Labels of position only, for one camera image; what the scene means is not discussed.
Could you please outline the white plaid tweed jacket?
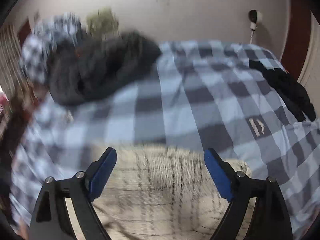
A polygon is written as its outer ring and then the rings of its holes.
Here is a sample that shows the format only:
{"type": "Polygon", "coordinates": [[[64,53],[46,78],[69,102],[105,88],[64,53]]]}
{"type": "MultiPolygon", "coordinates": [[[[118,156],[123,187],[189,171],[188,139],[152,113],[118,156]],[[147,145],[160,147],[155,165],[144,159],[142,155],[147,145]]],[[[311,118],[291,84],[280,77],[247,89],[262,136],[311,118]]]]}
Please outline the white plaid tweed jacket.
{"type": "Polygon", "coordinates": [[[93,208],[112,239],[210,239],[228,202],[202,153],[117,144],[117,163],[93,208]]]}

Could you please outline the blue checked bed cover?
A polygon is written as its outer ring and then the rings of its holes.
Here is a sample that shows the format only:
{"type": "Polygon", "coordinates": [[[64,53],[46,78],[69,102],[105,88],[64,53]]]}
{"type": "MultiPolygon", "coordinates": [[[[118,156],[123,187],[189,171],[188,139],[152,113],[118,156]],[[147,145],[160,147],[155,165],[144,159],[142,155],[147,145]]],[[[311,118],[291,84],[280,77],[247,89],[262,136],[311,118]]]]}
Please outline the blue checked bed cover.
{"type": "Polygon", "coordinates": [[[319,208],[319,121],[298,122],[251,60],[281,68],[267,49],[220,41],[172,41],[152,71],[108,99],[65,108],[47,94],[25,130],[12,167],[11,210],[30,223],[43,181],[89,166],[93,142],[160,142],[213,148],[278,181],[294,239],[319,208]]]}

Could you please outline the black puffer jacket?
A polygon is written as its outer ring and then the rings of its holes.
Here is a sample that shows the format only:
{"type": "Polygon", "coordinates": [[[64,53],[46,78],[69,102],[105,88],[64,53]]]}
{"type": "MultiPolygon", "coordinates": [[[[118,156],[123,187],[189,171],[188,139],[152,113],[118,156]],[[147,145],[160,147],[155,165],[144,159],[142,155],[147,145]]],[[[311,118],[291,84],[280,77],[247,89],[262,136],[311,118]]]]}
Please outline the black puffer jacket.
{"type": "Polygon", "coordinates": [[[102,100],[148,74],[161,54],[155,41],[136,31],[106,40],[85,36],[52,54],[48,90],[66,107],[102,100]]]}

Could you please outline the black garment on bed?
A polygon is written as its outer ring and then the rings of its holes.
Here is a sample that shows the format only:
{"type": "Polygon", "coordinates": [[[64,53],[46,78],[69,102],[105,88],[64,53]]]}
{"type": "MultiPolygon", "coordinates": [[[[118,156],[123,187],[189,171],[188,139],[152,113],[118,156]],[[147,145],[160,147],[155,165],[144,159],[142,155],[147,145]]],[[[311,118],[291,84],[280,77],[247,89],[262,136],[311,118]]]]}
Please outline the black garment on bed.
{"type": "Polygon", "coordinates": [[[316,120],[315,108],[306,89],[289,73],[279,68],[265,68],[261,62],[253,60],[249,60],[249,67],[262,73],[265,80],[279,94],[297,121],[305,121],[305,116],[310,121],[316,120]]]}

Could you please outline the blue checked crumpled quilt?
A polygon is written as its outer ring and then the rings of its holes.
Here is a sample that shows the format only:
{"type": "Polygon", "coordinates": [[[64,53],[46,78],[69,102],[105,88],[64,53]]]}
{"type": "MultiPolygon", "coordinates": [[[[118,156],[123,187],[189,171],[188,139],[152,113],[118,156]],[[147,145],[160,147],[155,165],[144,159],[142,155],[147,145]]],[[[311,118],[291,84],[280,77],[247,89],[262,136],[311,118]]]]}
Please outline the blue checked crumpled quilt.
{"type": "Polygon", "coordinates": [[[38,22],[22,46],[20,69],[25,77],[45,85],[50,55],[64,43],[76,45],[81,34],[81,21],[74,13],[66,12],[38,22]]]}

